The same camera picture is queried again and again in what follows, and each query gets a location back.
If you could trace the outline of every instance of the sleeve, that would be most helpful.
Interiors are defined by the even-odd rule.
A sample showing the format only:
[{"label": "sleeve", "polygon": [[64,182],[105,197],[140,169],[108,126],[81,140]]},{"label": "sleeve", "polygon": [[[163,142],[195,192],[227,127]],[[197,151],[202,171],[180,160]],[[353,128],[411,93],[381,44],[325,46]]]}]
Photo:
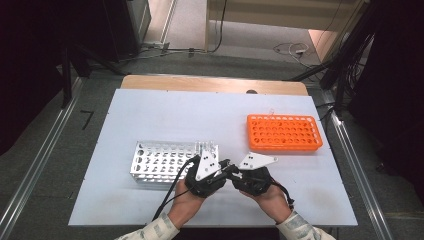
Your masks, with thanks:
[{"label": "sleeve", "polygon": [[173,239],[179,232],[168,215],[162,213],[143,229],[128,233],[115,240],[169,240]]},{"label": "sleeve", "polygon": [[334,240],[331,235],[322,229],[314,228],[295,211],[286,221],[278,224],[277,228],[287,240]]}]

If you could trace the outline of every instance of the electronic device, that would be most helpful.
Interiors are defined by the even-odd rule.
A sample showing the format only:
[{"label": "electronic device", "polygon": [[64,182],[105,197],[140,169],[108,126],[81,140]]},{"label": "electronic device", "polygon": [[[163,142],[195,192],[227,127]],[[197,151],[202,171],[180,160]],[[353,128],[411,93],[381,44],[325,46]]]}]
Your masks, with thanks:
[{"label": "electronic device", "polygon": [[208,149],[204,149],[200,155],[197,154],[184,164],[185,166],[183,166],[180,173],[176,176],[153,220],[159,216],[165,205],[172,200],[168,200],[168,197],[179,180],[181,172],[189,164],[192,164],[192,166],[186,173],[185,185],[195,196],[202,198],[209,197],[222,188],[227,179],[232,181],[235,189],[253,196],[259,196],[267,192],[271,185],[276,185],[284,192],[290,209],[293,209],[294,200],[290,198],[289,192],[271,177],[266,167],[268,164],[276,161],[278,161],[276,157],[251,152],[236,166],[229,159],[218,161],[214,154],[208,151]]}]

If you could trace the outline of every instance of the wire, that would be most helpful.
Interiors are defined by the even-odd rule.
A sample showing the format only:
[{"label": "wire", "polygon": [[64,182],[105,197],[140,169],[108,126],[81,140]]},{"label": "wire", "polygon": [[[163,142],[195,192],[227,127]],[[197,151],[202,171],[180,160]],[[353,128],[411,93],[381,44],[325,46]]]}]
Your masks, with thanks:
[{"label": "wire", "polygon": [[222,27],[224,25],[223,23],[224,23],[224,16],[225,16],[225,10],[226,10],[226,8],[227,8],[227,0],[225,0],[225,2],[224,2],[224,8],[222,10],[221,26],[219,27],[219,42],[218,42],[218,46],[216,46],[214,50],[208,51],[209,53],[216,52],[219,49],[219,47],[221,46],[221,43],[222,43]]},{"label": "wire", "polygon": [[163,51],[174,51],[174,52],[188,52],[188,53],[204,53],[204,54],[214,53],[214,52],[218,51],[218,49],[219,49],[219,47],[221,46],[221,43],[222,43],[222,28],[224,26],[224,17],[225,17],[225,12],[226,12],[226,9],[227,9],[227,2],[228,2],[228,0],[225,0],[224,8],[222,9],[221,24],[220,24],[220,27],[219,27],[219,42],[218,42],[218,45],[215,47],[215,49],[213,49],[212,51],[209,51],[209,50],[205,51],[204,49],[198,49],[198,48],[185,48],[185,49],[184,48],[169,48],[169,49],[161,49],[161,50],[163,50]]},{"label": "wire", "polygon": [[163,56],[167,56],[167,55],[171,55],[171,54],[175,54],[175,53],[193,53],[193,52],[190,52],[190,51],[171,51],[171,52],[165,52],[165,53],[161,53],[161,54],[159,54],[159,55],[153,55],[153,56],[146,56],[146,57],[135,57],[135,58],[132,58],[132,59],[130,59],[130,60],[134,60],[134,59],[149,59],[149,58],[156,58],[156,57],[163,57]]},{"label": "wire", "polygon": [[348,34],[348,33],[346,32],[345,34],[343,34],[343,37],[342,37],[342,39],[340,40],[340,43],[339,43],[339,51],[340,51],[340,50],[342,50],[342,46],[343,46],[344,42],[346,41],[346,40],[345,40],[346,34]]},{"label": "wire", "polygon": [[173,198],[169,199],[169,200],[165,203],[165,206],[166,206],[169,202],[171,202],[172,200],[176,199],[177,197],[180,197],[181,195],[186,194],[187,192],[191,191],[192,189],[193,189],[193,187],[191,187],[190,189],[185,190],[184,192],[182,192],[182,193],[180,193],[180,194],[178,194],[178,195],[175,195]]},{"label": "wire", "polygon": [[331,103],[324,103],[321,105],[317,105],[315,106],[316,108],[320,108],[320,107],[326,107],[326,106],[333,106],[334,104],[336,104],[335,102],[331,102]]},{"label": "wire", "polygon": [[166,194],[165,198],[163,199],[162,204],[161,204],[161,205],[158,207],[158,209],[156,210],[156,213],[155,213],[155,215],[154,215],[154,217],[153,217],[152,221],[159,217],[159,214],[162,212],[162,210],[163,210],[163,208],[165,207],[165,205],[169,202],[169,201],[168,201],[169,195],[171,195],[172,190],[175,188],[175,185],[177,185],[177,182],[178,182],[178,180],[180,179],[181,173],[184,171],[184,169],[185,169],[185,168],[186,168],[186,167],[187,167],[190,163],[193,163],[193,162],[196,162],[196,161],[199,161],[199,160],[200,160],[200,156],[199,156],[199,155],[196,155],[196,156],[194,156],[194,157],[190,158],[189,160],[187,160],[187,161],[184,163],[184,165],[181,167],[180,171],[178,171],[177,176],[175,177],[174,181],[172,182],[172,185],[171,185],[171,187],[169,188],[168,193]]},{"label": "wire", "polygon": [[281,185],[280,183],[278,183],[277,181],[275,181],[275,179],[273,177],[271,177],[271,184],[279,187],[281,189],[281,191],[283,191],[283,193],[286,194],[287,203],[289,204],[289,208],[290,208],[290,210],[293,210],[293,208],[294,208],[294,205],[293,205],[294,199],[290,198],[289,191],[287,191],[287,189],[285,187],[283,187],[283,185]]},{"label": "wire", "polygon": [[330,107],[327,112],[319,120],[322,121],[324,118],[328,117],[334,111],[334,106]]},{"label": "wire", "polygon": [[214,43],[215,43],[215,48],[216,48],[216,46],[217,46],[216,43],[218,42],[218,40],[217,40],[218,29],[216,28],[217,27],[217,24],[218,24],[218,0],[216,0],[214,2],[215,2],[215,9],[216,9],[216,11],[215,11],[215,26],[214,26],[214,29],[215,29],[215,41],[214,41]]},{"label": "wire", "polygon": [[334,13],[333,18],[331,19],[330,24],[328,24],[327,28],[326,28],[326,29],[325,29],[325,30],[321,33],[321,35],[319,36],[319,39],[318,39],[318,42],[317,42],[317,47],[318,47],[318,45],[319,45],[319,42],[321,41],[322,35],[324,35],[324,33],[328,31],[328,29],[331,27],[331,25],[333,25],[334,19],[336,18],[337,13],[338,13],[338,12],[339,12],[339,10],[340,10],[340,6],[342,5],[342,2],[343,2],[343,0],[340,0],[340,1],[339,1],[339,6],[337,7],[337,10],[336,10],[336,12]]},{"label": "wire", "polygon": [[353,54],[352,61],[350,61],[346,67],[346,79],[347,81],[346,87],[345,87],[345,93],[349,97],[354,97],[356,95],[355,93],[355,85],[358,82],[358,77],[360,76],[362,70],[359,66],[362,66],[360,63],[361,57],[365,51],[365,49],[371,44],[371,42],[374,39],[374,34],[369,34],[366,36],[365,40],[362,42],[361,46],[358,48],[358,50]]},{"label": "wire", "polygon": [[[281,52],[281,50],[279,49],[279,47],[280,46],[284,46],[284,45],[289,45],[289,47],[288,47],[288,53],[282,53]],[[292,52],[292,47],[293,46],[299,46],[299,45],[303,45],[303,46],[305,46],[305,48],[304,49],[299,49],[299,50],[297,50],[297,51],[301,51],[301,53],[300,54],[298,54],[298,53],[296,53],[296,54],[298,54],[298,56],[299,57],[296,57],[295,56],[295,54],[293,54],[293,52]],[[304,64],[302,61],[300,61],[300,58],[305,54],[305,52],[306,51],[308,51],[309,50],[309,45],[308,44],[306,44],[306,43],[280,43],[280,44],[278,44],[278,45],[276,45],[276,46],[274,46],[273,48],[272,48],[273,50],[274,50],[274,52],[276,52],[276,53],[278,53],[278,54],[281,54],[281,55],[290,55],[296,62],[298,62],[299,64],[301,64],[301,65],[303,65],[304,67],[306,67],[307,69],[309,69],[309,68],[312,68],[313,67],[313,65],[306,65],[306,64]]]}]

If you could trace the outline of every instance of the floor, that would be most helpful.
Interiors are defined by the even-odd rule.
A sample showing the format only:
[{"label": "floor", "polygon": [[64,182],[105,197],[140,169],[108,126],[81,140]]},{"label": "floor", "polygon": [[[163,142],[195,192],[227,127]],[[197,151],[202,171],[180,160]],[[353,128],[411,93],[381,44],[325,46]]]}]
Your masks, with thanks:
[{"label": "floor", "polygon": [[[176,2],[176,10],[180,6],[178,4],[183,2],[183,0]],[[177,11],[173,17],[175,17],[174,20],[178,19]],[[175,21],[170,22],[170,28],[165,38],[171,43],[171,46],[175,48],[201,46],[201,42],[195,39],[192,39],[193,42],[177,41],[176,38],[173,40],[175,24]],[[274,53],[264,51],[263,46],[257,46],[256,48],[261,50],[252,50],[254,53],[249,53],[250,50],[246,50],[247,47],[232,49],[231,44],[234,45],[236,42],[230,44],[231,39],[228,39],[228,30],[226,29],[224,27],[221,53],[217,52],[214,55],[196,54],[194,57],[182,53],[165,57],[141,58],[155,55],[155,53],[147,52],[143,53],[140,59],[120,63],[118,67],[134,74],[178,74],[265,80],[288,79],[305,71],[306,67],[293,59],[292,56],[282,56],[274,52],[278,59],[270,57]],[[301,30],[293,31],[299,32],[293,33],[293,35],[284,34],[284,36],[292,37],[279,38],[268,46],[278,42],[304,41],[306,43],[310,41],[310,39],[301,35]],[[233,40],[237,39],[236,35],[232,35],[232,37]],[[227,55],[226,53],[230,49],[234,52]],[[302,63],[317,64],[313,57],[313,47],[310,47],[310,51],[311,58],[307,60],[302,56]],[[260,52],[267,52],[267,54],[264,54],[266,57],[262,55],[260,58],[254,57],[260,55]],[[13,225],[13,228],[8,232],[0,232],[2,234],[0,239],[114,239],[138,228],[137,226],[92,228],[71,228],[67,226],[79,187],[107,115],[110,101],[115,89],[119,88],[122,82],[121,76],[116,76],[97,66],[94,66],[94,68],[96,70],[89,79],[76,81],[74,91],[79,93],[79,97],[60,129],[61,134],[56,136],[54,145],[44,156],[45,161],[40,163],[39,167],[43,170],[33,179],[31,194],[27,199],[23,199],[24,207],[19,209],[22,211],[19,212],[16,222],[9,223]],[[323,91],[319,89],[316,83],[319,77],[318,74],[318,76],[303,81],[317,106],[326,102]],[[15,146],[0,156],[0,208],[4,211],[11,206],[10,200],[19,190],[25,174],[31,169],[31,164],[40,159],[39,149],[46,147],[43,145],[44,140],[49,137],[52,126],[57,124],[58,115],[63,114],[59,108],[61,100],[62,95],[58,94],[28,126]],[[317,110],[321,116],[324,116],[327,112],[326,107],[319,107]],[[392,238],[381,238],[376,233],[358,187],[359,184],[352,173],[344,146],[341,144],[337,129],[331,124],[331,121],[326,132],[327,139],[332,145],[341,177],[350,196],[359,225],[326,228],[325,230],[331,232],[337,239],[424,239],[424,230],[422,229],[424,208],[416,197],[413,187],[399,176],[389,176],[375,170],[380,163],[375,155],[378,144],[366,130],[355,123],[348,112],[343,114],[350,141],[378,200]],[[5,225],[2,220],[0,230],[3,231],[4,229]]]},{"label": "floor", "polygon": [[[147,42],[167,42],[170,44],[169,48],[173,49],[204,49],[206,47],[206,1],[150,1],[150,6],[154,11],[152,12],[153,26],[150,28],[151,33],[146,36]],[[168,25],[163,20],[165,16],[169,18]],[[164,32],[162,34],[164,38],[160,38],[156,34],[158,32]],[[216,48],[220,35],[220,21],[210,21],[207,49]],[[305,52],[297,55],[296,50],[305,50]],[[221,46],[214,54],[301,62],[307,66],[321,63],[306,29],[235,22],[225,22],[223,25]]]}]

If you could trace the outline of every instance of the wrist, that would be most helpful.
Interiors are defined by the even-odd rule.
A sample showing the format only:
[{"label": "wrist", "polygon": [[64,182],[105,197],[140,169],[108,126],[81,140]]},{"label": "wrist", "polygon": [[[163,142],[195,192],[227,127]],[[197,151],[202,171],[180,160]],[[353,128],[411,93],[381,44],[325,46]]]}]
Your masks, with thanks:
[{"label": "wrist", "polygon": [[178,212],[171,208],[168,213],[168,218],[174,224],[174,226],[179,230],[190,218],[185,216],[183,212]]},{"label": "wrist", "polygon": [[284,208],[281,209],[280,211],[278,211],[278,213],[275,215],[275,217],[273,218],[275,223],[277,225],[283,223],[284,221],[286,221],[290,215],[292,214],[292,211],[290,208]]}]

